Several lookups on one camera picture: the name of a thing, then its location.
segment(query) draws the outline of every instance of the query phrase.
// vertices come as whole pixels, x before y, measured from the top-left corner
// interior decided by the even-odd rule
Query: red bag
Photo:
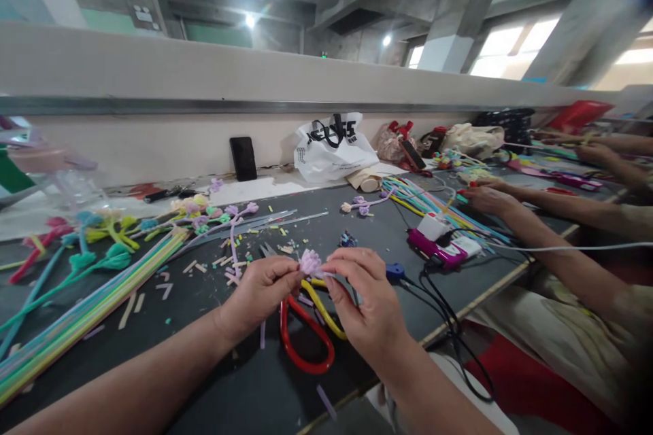
[[[576,134],[613,107],[614,105],[604,102],[577,101],[558,114],[547,124],[547,127],[557,129],[564,134]]]

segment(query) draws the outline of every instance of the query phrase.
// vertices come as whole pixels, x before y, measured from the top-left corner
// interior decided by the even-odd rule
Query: person
[[[328,258],[323,270],[347,279],[363,299],[356,307],[338,280],[326,278],[350,342],[388,388],[413,433],[432,433],[434,427],[451,434],[501,433],[498,422],[490,420],[490,408],[477,408],[410,337],[397,295],[386,279],[385,263],[376,253],[341,248]],[[298,294],[302,277],[299,264],[290,258],[270,257],[251,263],[222,306],[8,433],[163,432],[217,363],[287,295]],[[516,434],[509,420],[505,432]]]
[[[623,282],[512,195],[485,185],[465,197],[478,211],[501,218],[527,248],[562,247],[534,253],[551,275],[533,290],[511,285],[469,319],[500,332],[623,422],[623,379],[653,326],[652,288]]]
[[[543,137],[542,142],[546,144],[585,142],[583,136],[544,132],[540,133],[540,137]],[[650,197],[650,192],[653,190],[653,173],[621,158],[619,153],[653,156],[653,138],[591,137],[587,144],[577,146],[575,153],[579,160],[599,165],[607,170],[631,192]]]
[[[502,179],[478,179],[479,186],[487,186],[504,194],[580,224],[620,234],[638,241],[653,241],[653,207],[613,204],[594,199],[542,192],[518,187]]]

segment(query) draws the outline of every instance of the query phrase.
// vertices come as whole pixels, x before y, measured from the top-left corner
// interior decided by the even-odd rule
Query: black table surface
[[[516,174],[509,169],[498,172],[514,184],[537,184],[542,187],[541,179]],[[438,175],[444,177],[448,185],[460,187],[455,180],[448,179],[446,173]],[[414,175],[410,179],[425,190],[437,187],[433,179]],[[606,200],[614,197],[616,191],[617,187],[608,185],[598,193],[578,192]],[[279,230],[244,234],[238,248],[239,256],[243,259],[249,249],[254,258],[260,258],[259,244],[268,242],[276,248],[277,244],[283,245],[289,239],[294,239],[300,243],[300,250],[304,247],[312,248],[320,256],[326,257],[337,247],[342,232],[348,230],[358,239],[359,246],[376,250],[387,263],[402,264],[407,276],[417,280],[424,259],[409,248],[406,230],[417,227],[420,218],[392,201],[372,207],[373,217],[361,218],[355,213],[342,214],[340,205],[351,202],[356,195],[356,190],[350,186],[342,186],[257,201],[260,206],[257,215],[268,214],[268,205],[275,212],[297,209],[297,217],[325,210],[329,214],[299,222],[296,226],[285,226],[287,237],[283,237]],[[435,195],[447,198],[445,192],[436,192]],[[479,215],[469,206],[460,203],[456,205],[480,222],[500,225],[498,220]],[[540,214],[546,224],[558,233],[568,230],[572,225],[567,220]],[[308,239],[309,242],[304,245],[303,239]],[[31,392],[20,395],[1,411],[0,432],[10,429],[81,385],[169,338],[226,301],[233,288],[227,287],[224,271],[221,268],[213,269],[211,265],[216,258],[226,253],[226,249],[219,248],[220,242],[203,245],[169,264],[167,272],[170,273],[173,288],[166,301],[161,300],[163,291],[154,289],[163,282],[161,278],[153,277],[145,283],[139,290],[146,294],[143,308],[140,313],[129,316],[126,328],[118,330],[125,308],[123,305],[103,322],[106,327],[103,331],[72,347],[36,380]],[[27,255],[28,250],[19,246],[19,243],[10,241],[0,244],[0,263],[21,260]],[[91,249],[101,253],[110,245],[108,240],[104,240],[91,245]],[[147,248],[149,245],[137,251],[134,261]],[[48,280],[44,291],[53,288],[67,274],[67,257],[71,252],[67,253]],[[206,274],[198,270],[192,274],[182,274],[193,260],[207,264]],[[515,280],[519,276],[516,271],[524,268],[519,267],[523,261],[518,252],[501,250],[495,256],[474,257],[460,271],[437,273],[432,278],[455,311],[468,312],[470,305],[476,305],[479,299],[498,292]],[[3,284],[0,285],[0,324],[21,308],[30,291],[29,283],[36,276],[32,272],[18,285],[4,285],[11,273],[12,271],[0,272],[0,283]],[[25,344],[77,300],[98,288],[114,274],[115,271],[100,271],[81,284],[62,291],[52,306],[39,308],[28,316],[16,342]],[[395,290],[410,334],[419,341],[433,340],[434,332],[442,327],[440,317],[407,290],[399,286],[395,286]],[[327,309],[335,317],[328,296],[324,292],[320,294]],[[326,347],[292,312],[288,316],[288,329],[292,344],[300,355],[311,361],[325,358]],[[376,382],[374,372],[348,342],[339,340],[331,331],[327,331],[335,346],[334,365],[321,376],[306,374],[290,361],[284,351],[280,340],[280,317],[276,311],[267,320],[265,349],[259,348],[257,330],[236,348],[236,358],[228,355],[205,380],[176,415],[169,433],[294,433],[311,426],[317,418],[324,416],[325,408],[316,391],[318,384],[333,404],[363,393]]]

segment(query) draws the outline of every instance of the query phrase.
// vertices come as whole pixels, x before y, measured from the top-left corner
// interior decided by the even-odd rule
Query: pink power bank
[[[580,177],[574,177],[573,175],[562,174],[558,176],[556,180],[562,185],[588,190],[589,192],[597,192],[601,187],[603,187],[603,184],[599,181],[587,180]]]
[[[416,229],[408,232],[408,243],[416,247],[430,259],[435,259],[445,270],[452,270],[467,259],[467,252],[453,243],[446,248],[440,248],[435,242],[426,238]]]

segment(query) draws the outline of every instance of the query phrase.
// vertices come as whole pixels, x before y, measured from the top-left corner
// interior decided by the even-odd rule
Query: black smartphone
[[[230,138],[233,166],[236,168],[238,181],[256,180],[256,162],[254,161],[254,148],[252,138]]]
[[[415,151],[415,148],[409,141],[401,142],[401,150],[403,151],[406,160],[410,163],[410,166],[416,171],[426,168],[426,163],[424,163],[424,160],[420,157],[417,151]]]

